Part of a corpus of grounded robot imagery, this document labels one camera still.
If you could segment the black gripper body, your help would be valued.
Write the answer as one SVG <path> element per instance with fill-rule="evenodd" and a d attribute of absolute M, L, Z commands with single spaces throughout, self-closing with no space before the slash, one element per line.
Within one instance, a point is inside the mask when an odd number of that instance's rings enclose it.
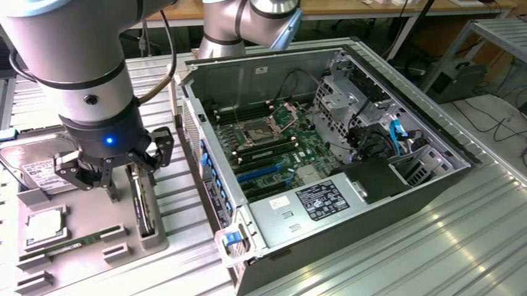
<path fill-rule="evenodd" d="M 144 154 L 152 142 L 143 125 L 136 99 L 116 116 L 94 123 L 59 118 L 82 151 L 82 160 L 95 166 L 111 159 L 115 166 L 126 165 L 128 153 Z"/>

